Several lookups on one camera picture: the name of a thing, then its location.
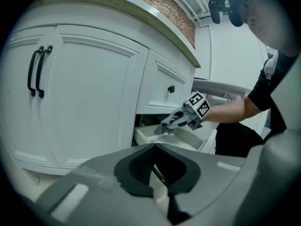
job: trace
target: black shirt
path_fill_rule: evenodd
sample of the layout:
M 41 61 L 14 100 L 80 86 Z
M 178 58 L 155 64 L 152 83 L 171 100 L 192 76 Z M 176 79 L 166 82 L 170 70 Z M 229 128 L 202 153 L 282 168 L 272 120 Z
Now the black shirt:
M 248 97 L 261 110 L 271 109 L 271 132 L 266 136 L 265 141 L 272 135 L 283 132 L 286 129 L 282 116 L 271 98 L 271 93 L 285 77 L 294 64 L 297 57 L 287 57 L 284 53 L 278 52 L 278 60 L 274 74 L 269 81 L 266 79 L 262 69 L 254 89 Z

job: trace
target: brick backsplash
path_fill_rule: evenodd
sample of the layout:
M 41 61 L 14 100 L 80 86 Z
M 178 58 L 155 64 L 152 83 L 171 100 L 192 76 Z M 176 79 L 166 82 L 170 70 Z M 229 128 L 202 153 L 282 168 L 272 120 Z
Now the brick backsplash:
M 164 14 L 194 46 L 195 25 L 174 0 L 144 0 Z

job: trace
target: drawer front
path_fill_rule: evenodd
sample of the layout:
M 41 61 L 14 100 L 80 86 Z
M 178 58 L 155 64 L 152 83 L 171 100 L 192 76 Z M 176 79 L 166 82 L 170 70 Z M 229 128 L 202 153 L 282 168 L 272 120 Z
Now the drawer front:
M 139 92 L 137 114 L 171 113 L 189 96 L 193 83 L 193 65 L 185 74 L 173 63 L 150 50 Z M 168 88 L 174 86 L 174 92 Z

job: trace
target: person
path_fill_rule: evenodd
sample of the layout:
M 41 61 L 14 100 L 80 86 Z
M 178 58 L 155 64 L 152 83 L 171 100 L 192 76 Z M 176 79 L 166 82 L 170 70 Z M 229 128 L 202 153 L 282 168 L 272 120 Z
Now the person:
M 278 0 L 229 0 L 231 22 L 235 26 L 247 24 L 252 33 L 265 45 L 277 50 L 272 76 L 267 73 L 266 61 L 254 89 L 245 98 L 226 105 L 212 106 L 204 121 L 236 123 L 270 109 L 272 135 L 283 132 L 285 123 L 274 104 L 271 93 L 285 77 L 301 52 L 297 30 L 292 26 L 287 10 Z

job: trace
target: black sleeve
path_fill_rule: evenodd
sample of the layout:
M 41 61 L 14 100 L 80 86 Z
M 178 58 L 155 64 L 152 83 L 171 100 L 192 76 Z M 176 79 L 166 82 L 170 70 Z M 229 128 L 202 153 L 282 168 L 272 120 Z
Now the black sleeve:
M 270 109 L 272 105 L 270 94 L 269 83 L 266 80 L 264 70 L 262 69 L 258 81 L 248 97 L 261 111 L 266 111 Z

